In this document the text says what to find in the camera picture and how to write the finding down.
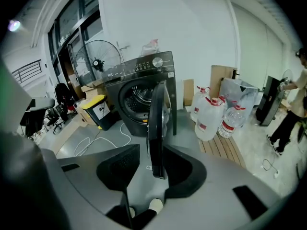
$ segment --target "wooden board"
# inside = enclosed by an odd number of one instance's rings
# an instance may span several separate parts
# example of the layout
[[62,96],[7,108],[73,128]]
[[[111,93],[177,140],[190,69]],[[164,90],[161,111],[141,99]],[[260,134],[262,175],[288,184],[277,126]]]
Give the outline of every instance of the wooden board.
[[220,152],[221,157],[224,158],[224,159],[227,159],[227,154],[226,154],[225,149],[224,149],[220,139],[218,138],[218,136],[215,135],[213,139],[214,139],[215,144],[216,144],[216,146],[217,146],[217,148]]
[[215,141],[212,139],[212,140],[209,140],[208,142],[209,142],[210,147],[212,149],[213,155],[217,156],[217,157],[220,157],[221,155],[220,155],[220,152],[219,152],[219,150],[218,150],[218,148],[217,148],[217,146],[215,144]]
[[234,149],[235,149],[235,151],[236,151],[236,154],[237,154],[237,156],[238,156],[238,158],[239,158],[239,160],[240,160],[241,166],[242,166],[243,168],[246,168],[244,159],[243,159],[243,157],[242,157],[242,154],[241,154],[241,152],[240,152],[238,146],[237,146],[236,143],[235,143],[235,140],[234,140],[232,137],[229,138],[229,140],[230,140],[231,144],[233,145],[233,147],[234,147]]
[[220,139],[221,144],[222,144],[223,147],[224,147],[224,150],[225,150],[225,153],[226,153],[226,155],[227,155],[227,158],[230,159],[230,160],[232,160],[232,161],[235,161],[235,160],[234,160],[234,156],[232,156],[231,151],[230,151],[230,149],[229,149],[229,146],[227,145],[227,142],[225,141],[225,138],[221,137],[219,134],[217,134],[217,136],[218,136],[218,138]]
[[210,144],[208,141],[202,141],[203,147],[205,149],[205,153],[208,153],[210,155],[213,155],[212,149],[210,147]]
[[227,142],[227,145],[229,146],[229,149],[231,151],[231,154],[232,156],[234,157],[234,160],[237,164],[240,164],[240,160],[239,160],[239,157],[238,155],[236,154],[236,151],[233,147],[233,145],[231,144],[230,140],[229,139],[225,139],[225,141]]
[[243,168],[246,168],[243,157],[232,137],[229,139],[223,138],[217,133],[212,140],[199,140],[199,143],[202,152],[216,157],[229,159],[236,162],[238,165],[241,165]]

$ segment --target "plastic water bottle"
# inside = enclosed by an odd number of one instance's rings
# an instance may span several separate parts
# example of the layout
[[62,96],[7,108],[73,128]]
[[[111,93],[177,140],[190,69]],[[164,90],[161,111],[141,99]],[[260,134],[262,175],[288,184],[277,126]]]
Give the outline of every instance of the plastic water bottle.
[[205,97],[205,105],[200,109],[195,125],[195,133],[201,140],[213,139],[221,123],[224,107],[217,98]]
[[191,113],[190,113],[190,118],[196,122],[197,121],[197,114],[202,107],[203,101],[205,100],[205,97],[209,97],[209,87],[203,88],[203,87],[198,87],[197,88],[200,90],[193,96],[192,100],[192,106],[191,106]]
[[222,137],[231,137],[235,129],[244,123],[244,110],[245,108],[241,108],[241,106],[238,104],[235,107],[231,107],[227,110],[223,121],[218,128],[218,132]]
[[227,112],[227,109],[228,109],[228,104],[227,104],[227,102],[226,102],[225,96],[221,95],[221,96],[219,96],[219,99],[221,100],[222,105],[223,105],[223,107],[224,107],[224,109],[223,109],[223,118],[224,118],[224,116],[225,116],[225,114],[226,114],[226,112]]

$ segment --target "trash bin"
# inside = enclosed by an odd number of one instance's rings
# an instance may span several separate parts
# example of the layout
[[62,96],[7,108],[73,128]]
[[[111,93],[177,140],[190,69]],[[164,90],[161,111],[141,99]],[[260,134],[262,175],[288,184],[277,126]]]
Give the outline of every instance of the trash bin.
[[106,98],[106,95],[99,94],[81,105],[81,108],[84,109],[103,130],[108,130],[116,121],[106,104]]

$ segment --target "black pants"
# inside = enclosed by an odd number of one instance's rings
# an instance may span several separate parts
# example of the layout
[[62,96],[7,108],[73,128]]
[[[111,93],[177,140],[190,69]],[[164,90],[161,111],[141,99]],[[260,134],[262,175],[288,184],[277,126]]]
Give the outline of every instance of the black pants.
[[287,116],[284,118],[282,123],[275,130],[274,134],[271,136],[271,142],[275,143],[279,140],[279,147],[277,150],[283,152],[284,147],[290,141],[291,131],[294,128],[294,125],[301,119],[301,117],[296,116],[293,112],[288,112]]
[[152,209],[148,209],[143,213],[137,215],[135,218],[132,219],[132,227],[134,230],[141,230],[143,229],[155,216],[157,212]]

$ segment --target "washing machine control panel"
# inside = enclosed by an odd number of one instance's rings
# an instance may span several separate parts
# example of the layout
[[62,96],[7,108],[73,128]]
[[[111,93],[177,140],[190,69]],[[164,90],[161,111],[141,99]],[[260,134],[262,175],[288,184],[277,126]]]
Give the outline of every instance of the washing machine control panel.
[[105,84],[114,81],[138,78],[161,72],[174,76],[174,62],[171,51],[156,53],[126,61],[103,72]]

